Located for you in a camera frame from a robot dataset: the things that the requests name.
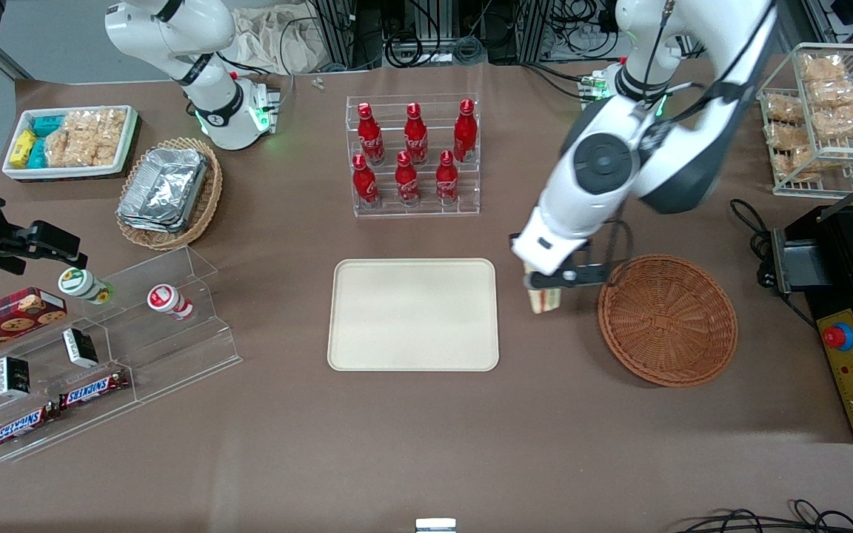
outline coca-cola bottle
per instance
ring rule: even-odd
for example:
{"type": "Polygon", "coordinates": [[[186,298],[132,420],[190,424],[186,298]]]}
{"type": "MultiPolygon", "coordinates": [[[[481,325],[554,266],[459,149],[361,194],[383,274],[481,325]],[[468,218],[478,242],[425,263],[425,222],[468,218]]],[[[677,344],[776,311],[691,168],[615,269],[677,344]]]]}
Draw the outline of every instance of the coca-cola bottle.
{"type": "Polygon", "coordinates": [[[456,161],[471,162],[476,156],[476,135],[480,128],[476,124],[476,102],[465,98],[460,102],[460,117],[453,126],[453,155],[456,161]]]}
{"type": "Polygon", "coordinates": [[[453,166],[453,152],[440,152],[440,166],[436,169],[436,195],[440,198],[441,206],[456,204],[459,197],[456,190],[459,178],[460,173],[453,166]]]}
{"type": "Polygon", "coordinates": [[[404,136],[407,139],[407,152],[414,165],[427,162],[427,125],[420,118],[420,104],[413,102],[407,105],[407,125],[404,126],[404,136]]]}
{"type": "Polygon", "coordinates": [[[368,168],[363,154],[355,154],[352,165],[355,167],[355,191],[358,191],[361,209],[377,209],[380,195],[373,171],[368,168]]]}
{"type": "Polygon", "coordinates": [[[370,104],[366,102],[358,104],[358,117],[361,118],[358,125],[361,149],[369,164],[377,166],[384,162],[384,136],[380,133],[380,124],[373,118],[370,104]]]}
{"type": "Polygon", "coordinates": [[[397,180],[397,192],[400,195],[400,203],[412,208],[420,203],[420,188],[417,187],[417,169],[412,166],[412,159],[406,150],[397,154],[397,171],[394,172],[397,180]]]}

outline red cookie box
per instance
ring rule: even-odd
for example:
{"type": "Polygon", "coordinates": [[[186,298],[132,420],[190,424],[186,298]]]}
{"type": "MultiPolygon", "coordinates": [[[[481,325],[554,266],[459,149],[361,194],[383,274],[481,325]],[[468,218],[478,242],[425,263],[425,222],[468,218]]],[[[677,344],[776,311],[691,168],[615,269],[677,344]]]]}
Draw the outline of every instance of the red cookie box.
{"type": "Polygon", "coordinates": [[[67,317],[64,300],[28,287],[0,299],[0,344],[67,317]]]}

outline emergency stop button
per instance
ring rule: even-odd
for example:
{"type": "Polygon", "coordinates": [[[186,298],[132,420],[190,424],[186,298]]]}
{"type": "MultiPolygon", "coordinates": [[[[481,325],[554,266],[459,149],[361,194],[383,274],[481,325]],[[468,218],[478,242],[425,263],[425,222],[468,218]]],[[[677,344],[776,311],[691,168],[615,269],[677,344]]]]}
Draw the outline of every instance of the emergency stop button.
{"type": "Polygon", "coordinates": [[[853,329],[845,323],[829,325],[822,331],[822,340],[836,350],[849,351],[853,348],[853,329]]]}

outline wicker basket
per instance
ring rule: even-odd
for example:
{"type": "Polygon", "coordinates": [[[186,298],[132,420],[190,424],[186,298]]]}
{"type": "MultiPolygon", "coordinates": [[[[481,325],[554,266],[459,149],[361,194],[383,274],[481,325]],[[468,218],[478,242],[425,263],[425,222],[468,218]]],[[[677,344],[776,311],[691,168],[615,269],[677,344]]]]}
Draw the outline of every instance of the wicker basket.
{"type": "MultiPolygon", "coordinates": [[[[163,233],[163,232],[148,232],[145,229],[135,229],[135,227],[127,226],[118,219],[118,226],[121,227],[124,237],[127,240],[149,249],[160,250],[166,252],[169,249],[177,249],[189,245],[199,236],[203,234],[206,227],[210,225],[213,216],[216,214],[216,204],[219,203],[220,192],[223,192],[223,171],[219,168],[219,161],[216,159],[216,154],[213,154],[213,149],[209,148],[203,142],[197,141],[195,138],[174,138],[169,141],[163,141],[157,144],[154,148],[176,148],[179,150],[192,148],[202,152],[209,159],[209,165],[206,168],[204,175],[203,186],[200,187],[199,196],[196,197],[196,205],[193,206],[193,216],[190,217],[190,225],[180,233],[163,233]]],[[[121,191],[121,199],[130,188],[133,182],[133,176],[139,168],[140,163],[144,161],[150,150],[132,166],[130,173],[127,175],[127,180],[124,182],[123,191],[121,191]]]]}
{"type": "Polygon", "coordinates": [[[726,293],[706,272],[670,255],[644,255],[617,267],[602,287],[598,320],[623,365],[666,387],[711,381],[737,344],[726,293]]]}

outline brown table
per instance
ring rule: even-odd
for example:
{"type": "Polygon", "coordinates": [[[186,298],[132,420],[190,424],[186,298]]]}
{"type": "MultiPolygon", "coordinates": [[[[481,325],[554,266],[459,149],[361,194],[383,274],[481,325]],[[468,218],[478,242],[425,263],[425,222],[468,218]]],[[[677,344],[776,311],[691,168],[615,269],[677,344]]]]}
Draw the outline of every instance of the brown table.
{"type": "MultiPolygon", "coordinates": [[[[588,72],[595,64],[575,65],[588,72]]],[[[707,79],[685,61],[678,81],[707,79]]],[[[518,67],[379,70],[300,78],[278,134],[218,152],[226,188],[194,245],[220,269],[220,315],[244,364],[14,465],[0,463],[0,531],[650,531],[718,507],[788,516],[803,497],[853,515],[853,445],[818,335],[755,284],[741,197],[771,226],[815,205],[774,197],[757,111],[714,196],[659,216],[637,201],[636,252],[684,257],[737,308],[735,359],[691,390],[650,386],[599,334],[597,290],[534,316],[506,236],[524,226],[578,105],[518,67]],[[479,216],[356,221],[346,95],[446,92],[481,74],[479,216]],[[332,271],[345,258],[485,257],[497,269],[501,359],[484,374],[335,372],[325,361],[332,271]]],[[[172,82],[20,82],[19,109],[131,104],[136,149],[199,135],[172,82]]],[[[694,95],[685,91],[687,98],[694,95]]],[[[15,223],[81,236],[98,275],[153,252],[116,227],[121,180],[21,185],[0,175],[15,223]]],[[[60,264],[0,273],[0,294],[50,287],[60,264]]]]}

